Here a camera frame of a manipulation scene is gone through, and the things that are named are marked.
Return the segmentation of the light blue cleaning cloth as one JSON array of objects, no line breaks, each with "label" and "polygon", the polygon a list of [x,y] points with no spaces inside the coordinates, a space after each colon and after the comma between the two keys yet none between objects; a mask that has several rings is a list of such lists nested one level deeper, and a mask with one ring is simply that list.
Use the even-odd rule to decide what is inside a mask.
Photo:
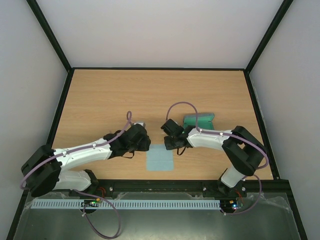
[{"label": "light blue cleaning cloth", "polygon": [[146,152],[146,170],[149,172],[171,172],[174,170],[174,153],[164,144],[151,144]]}]

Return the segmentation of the grey glasses case green lining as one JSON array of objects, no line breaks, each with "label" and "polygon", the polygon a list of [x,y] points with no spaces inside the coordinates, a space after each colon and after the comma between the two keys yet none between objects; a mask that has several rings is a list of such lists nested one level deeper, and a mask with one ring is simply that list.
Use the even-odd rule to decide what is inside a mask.
[{"label": "grey glasses case green lining", "polygon": [[[214,113],[198,113],[198,127],[205,130],[214,130]],[[196,115],[188,114],[183,117],[183,128],[196,125]]]}]

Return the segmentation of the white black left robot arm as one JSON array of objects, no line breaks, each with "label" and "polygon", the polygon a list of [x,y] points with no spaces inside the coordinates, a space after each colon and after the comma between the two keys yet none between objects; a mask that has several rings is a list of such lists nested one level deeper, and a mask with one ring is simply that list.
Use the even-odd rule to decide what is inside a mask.
[{"label": "white black left robot arm", "polygon": [[41,197],[55,190],[87,191],[97,184],[89,169],[73,169],[94,161],[124,157],[125,154],[147,152],[151,140],[144,122],[131,125],[127,130],[108,133],[96,141],[70,148],[39,147],[21,167],[23,185],[32,197]]}]

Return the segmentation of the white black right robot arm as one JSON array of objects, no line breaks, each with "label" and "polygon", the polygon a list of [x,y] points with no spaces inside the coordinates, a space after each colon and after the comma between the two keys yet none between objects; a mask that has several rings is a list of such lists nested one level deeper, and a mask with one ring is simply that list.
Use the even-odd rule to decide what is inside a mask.
[{"label": "white black right robot arm", "polygon": [[209,148],[223,151],[231,162],[219,177],[216,190],[229,196],[237,184],[251,177],[262,168],[261,162],[269,163],[265,147],[243,126],[232,130],[217,131],[189,125],[186,128],[168,119],[161,129],[166,134],[164,145],[167,150],[186,148]]}]

